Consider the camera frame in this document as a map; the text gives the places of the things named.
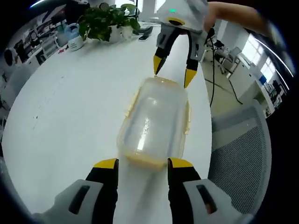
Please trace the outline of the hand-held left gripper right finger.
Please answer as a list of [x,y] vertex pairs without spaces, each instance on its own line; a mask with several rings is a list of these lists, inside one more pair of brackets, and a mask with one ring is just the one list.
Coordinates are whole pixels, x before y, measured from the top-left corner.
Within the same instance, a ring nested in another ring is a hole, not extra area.
[[201,179],[193,165],[168,158],[168,199],[174,224],[239,224],[243,214],[232,199],[208,179]]

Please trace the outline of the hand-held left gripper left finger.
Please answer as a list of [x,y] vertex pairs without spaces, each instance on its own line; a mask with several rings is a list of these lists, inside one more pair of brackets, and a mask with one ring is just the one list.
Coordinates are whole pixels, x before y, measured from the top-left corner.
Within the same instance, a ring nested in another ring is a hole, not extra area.
[[96,163],[88,176],[55,197],[44,213],[46,224],[111,224],[118,199],[117,158]]

